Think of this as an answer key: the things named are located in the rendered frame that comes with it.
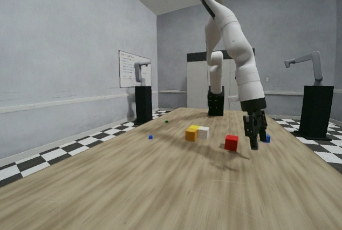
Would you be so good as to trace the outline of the red square block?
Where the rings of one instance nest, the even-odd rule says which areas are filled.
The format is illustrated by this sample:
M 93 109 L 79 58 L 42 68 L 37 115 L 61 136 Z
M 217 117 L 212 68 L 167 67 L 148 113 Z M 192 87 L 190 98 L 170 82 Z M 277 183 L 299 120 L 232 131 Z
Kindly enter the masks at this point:
M 238 136 L 228 135 L 225 138 L 225 150 L 237 151 Z

